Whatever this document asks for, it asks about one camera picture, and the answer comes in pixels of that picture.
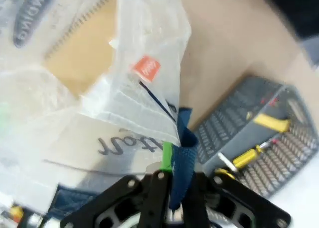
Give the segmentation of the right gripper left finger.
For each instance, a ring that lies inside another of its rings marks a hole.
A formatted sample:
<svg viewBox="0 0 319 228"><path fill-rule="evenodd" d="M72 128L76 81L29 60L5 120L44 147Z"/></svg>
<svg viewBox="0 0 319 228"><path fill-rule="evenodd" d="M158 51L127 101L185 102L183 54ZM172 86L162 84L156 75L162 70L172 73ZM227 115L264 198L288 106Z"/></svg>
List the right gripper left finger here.
<svg viewBox="0 0 319 228"><path fill-rule="evenodd" d="M143 179L128 175L69 214L63 228L162 228L169 199L172 145L164 143L162 162Z"/></svg>

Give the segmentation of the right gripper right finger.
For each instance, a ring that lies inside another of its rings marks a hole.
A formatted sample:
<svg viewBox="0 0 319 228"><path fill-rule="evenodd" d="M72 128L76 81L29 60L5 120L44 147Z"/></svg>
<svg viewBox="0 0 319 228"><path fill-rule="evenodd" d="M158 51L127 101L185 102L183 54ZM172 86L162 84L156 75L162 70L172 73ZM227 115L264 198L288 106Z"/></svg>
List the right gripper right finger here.
<svg viewBox="0 0 319 228"><path fill-rule="evenodd" d="M193 174L183 199L186 228L209 228L207 209L223 215L238 228L287 228L291 216L227 175Z"/></svg>

